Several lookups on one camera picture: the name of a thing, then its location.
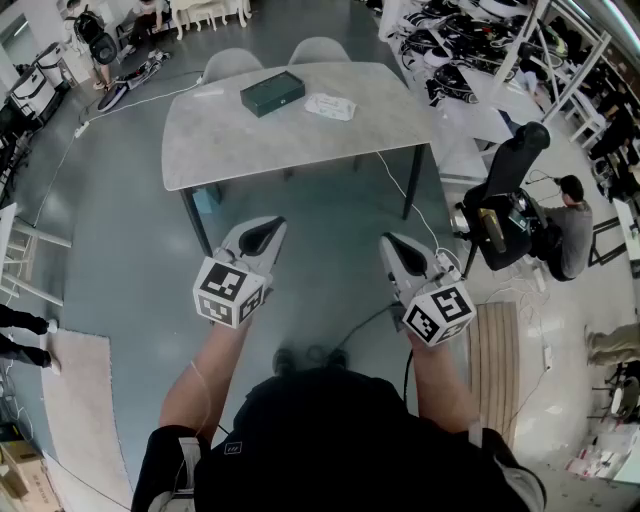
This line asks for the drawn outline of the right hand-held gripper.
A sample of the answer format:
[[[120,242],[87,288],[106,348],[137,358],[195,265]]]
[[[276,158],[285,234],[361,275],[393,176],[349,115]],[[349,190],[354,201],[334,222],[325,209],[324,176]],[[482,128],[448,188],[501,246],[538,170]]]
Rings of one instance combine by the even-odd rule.
[[[379,251],[396,302],[392,318],[426,346],[436,346],[460,334],[475,318],[475,306],[462,281],[455,281],[429,250],[413,239],[383,233]]]

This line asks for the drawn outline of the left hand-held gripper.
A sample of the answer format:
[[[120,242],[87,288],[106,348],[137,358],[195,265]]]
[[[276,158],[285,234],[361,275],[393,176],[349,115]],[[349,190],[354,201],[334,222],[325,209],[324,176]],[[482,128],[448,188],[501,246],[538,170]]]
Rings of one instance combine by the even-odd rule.
[[[238,329],[263,304],[273,277],[287,222],[282,216],[259,217],[228,234],[206,257],[193,286],[196,312]]]

